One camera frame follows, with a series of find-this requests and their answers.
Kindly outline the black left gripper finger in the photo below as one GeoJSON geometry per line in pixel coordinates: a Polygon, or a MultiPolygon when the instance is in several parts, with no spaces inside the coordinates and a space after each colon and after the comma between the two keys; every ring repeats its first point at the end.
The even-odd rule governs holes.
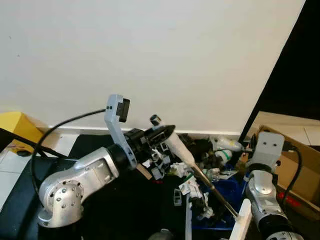
{"type": "Polygon", "coordinates": [[[170,152],[169,147],[164,141],[147,141],[144,144],[144,150],[148,154],[153,154],[155,152],[167,154],[170,152]]]}
{"type": "Polygon", "coordinates": [[[174,133],[176,126],[159,125],[150,128],[150,141],[165,141],[174,133]]]}

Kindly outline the broom stick with white grip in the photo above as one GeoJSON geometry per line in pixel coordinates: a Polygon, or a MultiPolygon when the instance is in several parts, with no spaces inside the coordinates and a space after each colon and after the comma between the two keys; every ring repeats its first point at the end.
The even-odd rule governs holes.
{"type": "Polygon", "coordinates": [[[234,219],[238,218],[238,212],[231,206],[231,204],[223,197],[223,195],[213,185],[212,181],[206,176],[206,174],[199,168],[195,162],[193,154],[188,150],[187,146],[179,139],[178,133],[175,131],[174,125],[167,125],[163,120],[156,114],[150,117],[150,122],[153,125],[154,130],[160,127],[169,128],[170,134],[164,140],[164,143],[168,146],[169,150],[176,155],[183,163],[185,163],[190,169],[192,169],[194,175],[210,189],[214,194],[215,198],[218,199],[219,203],[225,206],[228,212],[233,216],[234,219]]]}

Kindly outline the crumpled white paper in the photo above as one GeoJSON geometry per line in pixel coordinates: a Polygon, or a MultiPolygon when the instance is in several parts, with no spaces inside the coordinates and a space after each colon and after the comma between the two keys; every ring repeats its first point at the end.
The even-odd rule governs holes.
{"type": "Polygon", "coordinates": [[[177,162],[170,165],[167,173],[178,178],[186,178],[193,173],[193,170],[184,162],[177,162]]]}

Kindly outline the white plastic bottle green band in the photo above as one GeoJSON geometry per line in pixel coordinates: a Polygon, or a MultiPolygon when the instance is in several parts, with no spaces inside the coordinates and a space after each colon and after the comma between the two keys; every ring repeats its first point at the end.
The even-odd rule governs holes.
{"type": "Polygon", "coordinates": [[[229,162],[233,157],[233,153],[242,153],[244,146],[238,141],[231,140],[226,137],[211,138],[214,156],[223,163],[229,162]]]}

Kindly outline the blue plastic bin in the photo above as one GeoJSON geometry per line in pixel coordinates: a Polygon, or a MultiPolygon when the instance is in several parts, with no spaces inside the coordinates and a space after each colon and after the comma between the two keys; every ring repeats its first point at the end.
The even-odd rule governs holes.
{"type": "MultiPolygon", "coordinates": [[[[233,176],[235,171],[222,171],[219,178],[212,184],[220,192],[222,197],[233,206],[234,210],[240,210],[243,201],[243,188],[246,183],[233,176]]],[[[192,228],[198,230],[230,231],[235,224],[234,217],[222,205],[208,187],[199,179],[196,191],[197,198],[191,198],[192,228]]]]}

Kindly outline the brown cardboard box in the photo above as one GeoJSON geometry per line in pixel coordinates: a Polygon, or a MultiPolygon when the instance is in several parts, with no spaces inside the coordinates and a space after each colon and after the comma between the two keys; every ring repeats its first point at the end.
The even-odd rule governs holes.
{"type": "MultiPolygon", "coordinates": [[[[270,132],[280,134],[284,137],[285,142],[297,147],[302,156],[302,167],[287,194],[285,201],[286,213],[294,212],[302,215],[304,218],[317,222],[320,220],[320,154],[316,149],[286,135],[270,126],[261,125],[254,136],[257,137],[261,132],[270,132]]],[[[283,151],[278,159],[280,165],[275,169],[278,175],[278,199],[281,201],[286,188],[292,183],[295,173],[298,169],[298,154],[295,151],[283,151]]]]}

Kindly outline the yellow box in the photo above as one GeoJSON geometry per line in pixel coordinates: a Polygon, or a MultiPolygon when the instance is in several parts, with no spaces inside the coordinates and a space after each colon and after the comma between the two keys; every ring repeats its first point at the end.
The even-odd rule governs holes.
{"type": "Polygon", "coordinates": [[[34,153],[34,147],[16,140],[12,135],[29,140],[34,145],[41,139],[43,133],[23,112],[3,112],[0,113],[0,147],[7,148],[12,153],[26,152],[34,153]]]}

